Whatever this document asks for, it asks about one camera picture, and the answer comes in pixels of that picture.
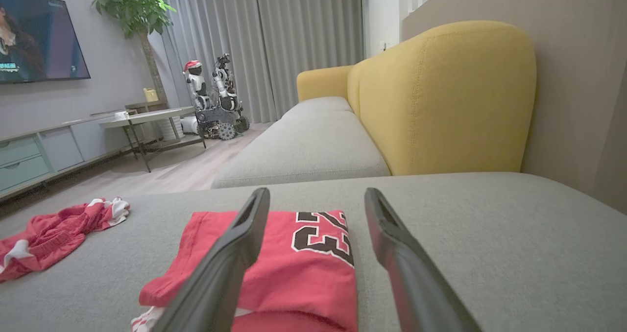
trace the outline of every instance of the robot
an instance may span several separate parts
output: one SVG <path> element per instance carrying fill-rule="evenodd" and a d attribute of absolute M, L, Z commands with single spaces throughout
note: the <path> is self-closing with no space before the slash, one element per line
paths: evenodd
<path fill-rule="evenodd" d="M 230 140 L 250 128 L 248 119 L 241 115 L 244 108 L 235 90 L 233 74 L 226 68 L 226 64 L 231 62 L 229 57 L 228 53 L 224 54 L 214 64 L 211 95 L 201 76 L 201 62 L 192 60 L 183 69 L 194 96 L 198 134 L 206 139 Z"/>

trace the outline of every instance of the tree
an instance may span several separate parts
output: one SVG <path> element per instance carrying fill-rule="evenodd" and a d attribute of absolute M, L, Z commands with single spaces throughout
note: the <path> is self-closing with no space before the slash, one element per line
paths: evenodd
<path fill-rule="evenodd" d="M 134 35 L 139 37 L 159 100 L 166 102 L 166 92 L 161 83 L 152 47 L 148 42 L 148 35 L 154 31 L 163 34 L 164 28 L 172 24 L 167 15 L 168 11 L 176 10 L 169 6 L 166 0 L 94 0 L 92 7 L 94 6 L 101 15 L 106 13 L 117 19 L 126 39 L 133 38 Z"/>

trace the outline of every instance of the mint green drawer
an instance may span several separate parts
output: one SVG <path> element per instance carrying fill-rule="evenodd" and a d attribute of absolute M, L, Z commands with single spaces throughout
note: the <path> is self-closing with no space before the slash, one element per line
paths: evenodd
<path fill-rule="evenodd" d="M 40 153 L 39 147 L 31 136 L 9 142 L 0 142 L 0 167 Z"/>
<path fill-rule="evenodd" d="M 48 173 L 42 156 L 0 167 L 0 191 Z"/>

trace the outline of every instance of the red hat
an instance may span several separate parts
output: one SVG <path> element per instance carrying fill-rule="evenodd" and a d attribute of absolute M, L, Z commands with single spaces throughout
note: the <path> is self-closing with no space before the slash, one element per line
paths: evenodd
<path fill-rule="evenodd" d="M 194 68 L 201 67 L 201 66 L 202 66 L 201 62 L 199 62 L 198 60 L 192 60 L 188 62 L 187 64 L 185 64 L 185 69 L 183 69 L 183 72 L 186 72 L 189 69 L 194 69 Z"/>

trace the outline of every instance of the wooden floor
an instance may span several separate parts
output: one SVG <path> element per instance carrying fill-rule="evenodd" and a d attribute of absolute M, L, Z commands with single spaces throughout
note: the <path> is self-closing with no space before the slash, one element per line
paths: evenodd
<path fill-rule="evenodd" d="M 152 173 L 146 171 L 141 160 L 127 154 L 51 183 L 48 191 L 38 190 L 0 203 L 0 239 L 23 231 L 33 216 L 58 212 L 94 198 L 210 189 L 217 170 L 270 125 L 253 124 L 244 136 L 227 142 L 206 140 L 207 149 L 199 143 L 157 154 L 149 162 Z"/>

